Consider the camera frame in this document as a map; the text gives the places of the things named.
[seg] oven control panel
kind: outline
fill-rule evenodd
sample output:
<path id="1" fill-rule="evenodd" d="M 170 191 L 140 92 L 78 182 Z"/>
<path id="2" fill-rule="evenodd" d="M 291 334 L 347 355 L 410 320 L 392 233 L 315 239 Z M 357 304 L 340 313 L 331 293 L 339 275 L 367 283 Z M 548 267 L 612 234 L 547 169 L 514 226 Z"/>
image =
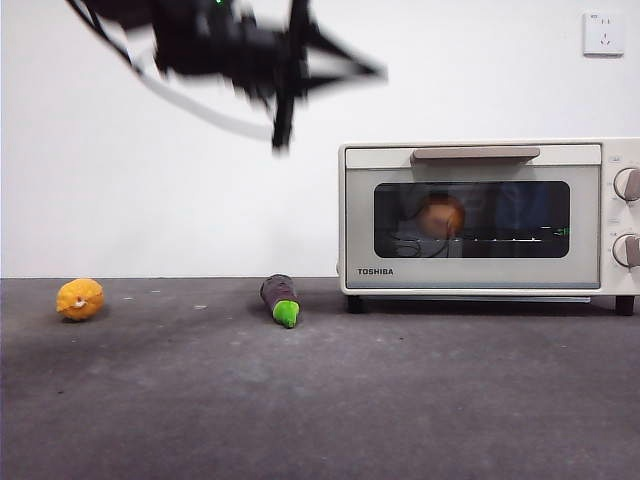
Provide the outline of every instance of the oven control panel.
<path id="1" fill-rule="evenodd" d="M 602 143 L 602 290 L 640 292 L 640 142 Z"/>

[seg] oven window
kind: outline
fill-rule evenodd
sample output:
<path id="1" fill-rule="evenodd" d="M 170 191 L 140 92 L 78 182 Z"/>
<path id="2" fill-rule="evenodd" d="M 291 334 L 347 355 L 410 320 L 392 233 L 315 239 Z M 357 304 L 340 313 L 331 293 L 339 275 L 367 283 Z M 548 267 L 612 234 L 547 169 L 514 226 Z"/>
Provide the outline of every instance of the oven window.
<path id="1" fill-rule="evenodd" d="M 561 258 L 565 182 L 384 183 L 374 194 L 382 258 Z"/>

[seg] toshiba logo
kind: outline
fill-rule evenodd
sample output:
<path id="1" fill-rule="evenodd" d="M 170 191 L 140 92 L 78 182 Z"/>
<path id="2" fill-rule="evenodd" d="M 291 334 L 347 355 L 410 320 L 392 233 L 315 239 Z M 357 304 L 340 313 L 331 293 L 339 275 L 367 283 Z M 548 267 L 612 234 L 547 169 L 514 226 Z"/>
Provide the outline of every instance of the toshiba logo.
<path id="1" fill-rule="evenodd" d="M 392 268 L 359 268 L 359 275 L 393 275 Z"/>

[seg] plush toy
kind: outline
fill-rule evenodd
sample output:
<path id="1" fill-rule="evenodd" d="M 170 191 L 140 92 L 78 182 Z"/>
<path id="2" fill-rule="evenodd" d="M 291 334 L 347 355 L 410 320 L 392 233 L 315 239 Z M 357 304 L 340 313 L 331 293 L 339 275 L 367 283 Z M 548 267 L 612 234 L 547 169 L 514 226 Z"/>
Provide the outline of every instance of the plush toy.
<path id="1" fill-rule="evenodd" d="M 82 321 L 98 313 L 103 304 L 102 286 L 90 278 L 79 278 L 62 286 L 56 310 L 65 318 Z"/>
<path id="2" fill-rule="evenodd" d="M 296 326 L 300 304 L 290 277 L 273 275 L 267 278 L 260 288 L 260 296 L 277 323 L 285 328 Z"/>

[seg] toaster oven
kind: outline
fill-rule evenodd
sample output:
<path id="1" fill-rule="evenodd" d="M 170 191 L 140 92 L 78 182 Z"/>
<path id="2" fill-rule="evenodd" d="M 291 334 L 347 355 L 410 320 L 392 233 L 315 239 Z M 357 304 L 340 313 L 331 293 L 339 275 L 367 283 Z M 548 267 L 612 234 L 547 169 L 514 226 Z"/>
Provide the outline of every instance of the toaster oven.
<path id="1" fill-rule="evenodd" d="M 340 288 L 378 296 L 564 299 L 640 293 L 640 138 L 348 144 Z"/>

